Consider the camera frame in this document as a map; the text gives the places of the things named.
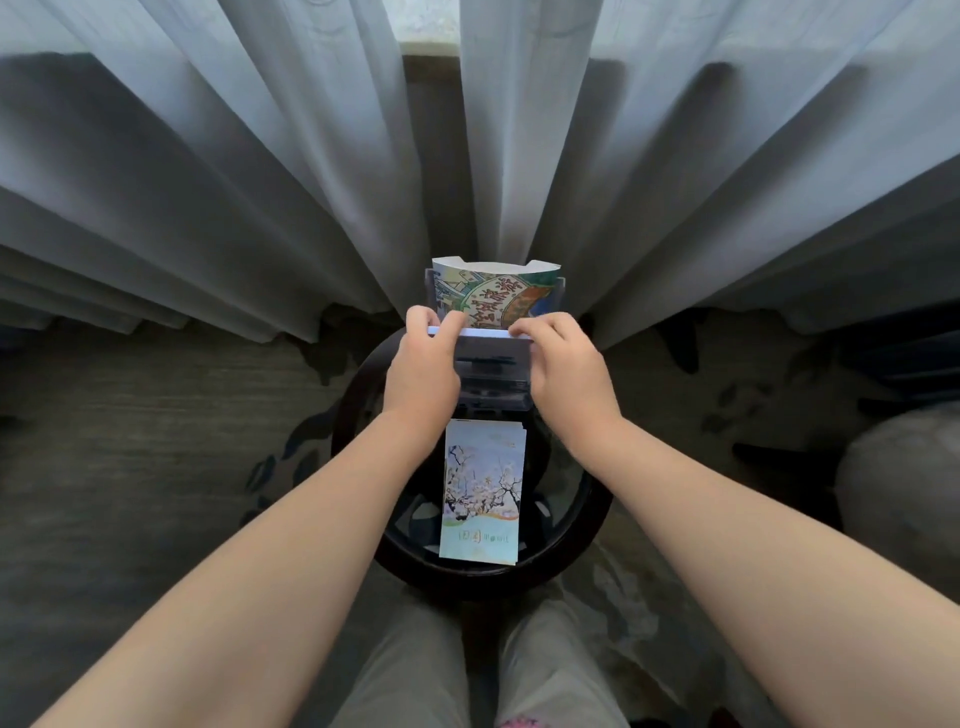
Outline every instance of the round table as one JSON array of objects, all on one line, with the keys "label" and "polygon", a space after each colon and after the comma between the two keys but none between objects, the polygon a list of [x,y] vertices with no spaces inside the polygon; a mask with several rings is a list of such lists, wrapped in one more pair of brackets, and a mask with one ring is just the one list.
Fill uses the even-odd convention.
[{"label": "round table", "polygon": [[[373,350],[347,387],[333,424],[331,457],[379,412],[387,369],[403,333],[403,329],[395,332]],[[536,409],[511,412],[460,406],[454,417],[515,420],[527,430],[516,565],[443,559],[438,554],[443,435],[400,494],[380,539],[376,561],[418,589],[463,600],[517,595],[549,581],[593,541],[610,510],[610,491],[580,468]]]}]

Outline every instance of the white sheer curtain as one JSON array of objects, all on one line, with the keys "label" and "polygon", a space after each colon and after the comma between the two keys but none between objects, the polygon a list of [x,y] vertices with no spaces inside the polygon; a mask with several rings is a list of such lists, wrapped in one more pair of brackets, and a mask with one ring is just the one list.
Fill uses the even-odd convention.
[{"label": "white sheer curtain", "polygon": [[957,298],[955,10],[0,0],[0,325],[313,340],[431,254],[562,263],[604,346]]}]

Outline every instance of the person's right hand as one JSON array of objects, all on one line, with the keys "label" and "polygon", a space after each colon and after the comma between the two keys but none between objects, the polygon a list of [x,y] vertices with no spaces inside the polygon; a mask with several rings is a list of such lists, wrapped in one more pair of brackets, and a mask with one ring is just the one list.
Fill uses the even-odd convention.
[{"label": "person's right hand", "polygon": [[567,449],[574,451],[608,425],[620,421],[607,364],[568,313],[520,319],[510,333],[534,340],[530,394]]}]

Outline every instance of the beige pants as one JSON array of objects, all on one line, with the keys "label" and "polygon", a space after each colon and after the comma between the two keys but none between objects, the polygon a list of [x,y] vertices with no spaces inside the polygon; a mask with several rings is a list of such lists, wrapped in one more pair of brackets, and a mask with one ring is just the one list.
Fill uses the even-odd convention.
[{"label": "beige pants", "polygon": [[[496,725],[521,716],[552,728],[627,726],[560,600],[542,602],[503,641]],[[404,603],[330,725],[469,728],[458,620],[424,601]]]}]

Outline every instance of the trousers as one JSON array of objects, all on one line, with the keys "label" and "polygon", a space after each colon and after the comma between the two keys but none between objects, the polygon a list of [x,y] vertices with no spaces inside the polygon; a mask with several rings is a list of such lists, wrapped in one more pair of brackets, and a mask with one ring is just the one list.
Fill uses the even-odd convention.
[{"label": "trousers", "polygon": [[[546,599],[501,641],[496,726],[628,728],[573,611]],[[408,599],[364,664],[332,728],[469,728],[460,623]]]}]

